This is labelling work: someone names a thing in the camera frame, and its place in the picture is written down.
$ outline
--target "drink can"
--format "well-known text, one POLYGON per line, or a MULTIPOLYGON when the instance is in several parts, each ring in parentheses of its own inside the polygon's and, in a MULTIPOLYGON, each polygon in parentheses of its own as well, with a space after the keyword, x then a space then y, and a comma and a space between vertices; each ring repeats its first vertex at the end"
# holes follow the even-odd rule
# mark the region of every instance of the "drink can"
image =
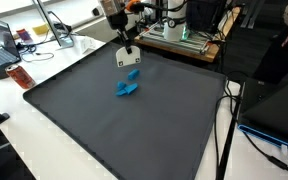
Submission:
POLYGON ((35 85, 35 81, 20 65, 12 64, 6 67, 5 71, 23 89, 30 89, 35 85))

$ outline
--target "white table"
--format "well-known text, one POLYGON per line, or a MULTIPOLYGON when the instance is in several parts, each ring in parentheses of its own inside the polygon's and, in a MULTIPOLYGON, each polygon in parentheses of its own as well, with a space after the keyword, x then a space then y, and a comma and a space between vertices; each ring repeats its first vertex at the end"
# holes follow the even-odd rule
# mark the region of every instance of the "white table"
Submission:
MULTIPOLYGON (((96 41, 96 48, 102 45, 104 45, 103 42, 96 41)), ((55 51, 54 58, 49 61, 21 62, 20 65, 37 83, 41 83, 86 54, 80 55, 76 48, 67 48, 55 51)), ((237 94, 240 86, 230 83, 230 88, 233 94, 237 94)), ((0 80, 0 113, 6 112, 11 116, 10 119, 0 124, 0 129, 36 179, 116 179, 64 131, 24 101, 22 97, 24 92, 25 90, 21 89, 12 79, 0 80)), ((230 123, 229 100, 225 99, 222 101, 218 113, 220 156, 230 123)), ((214 180, 215 159, 214 133, 212 132, 196 180, 214 180)))
MULTIPOLYGON (((249 136, 265 153, 283 160, 281 150, 258 138, 249 136)), ((245 135, 235 128, 225 180, 288 180, 288 172, 269 162, 258 152, 245 135)))

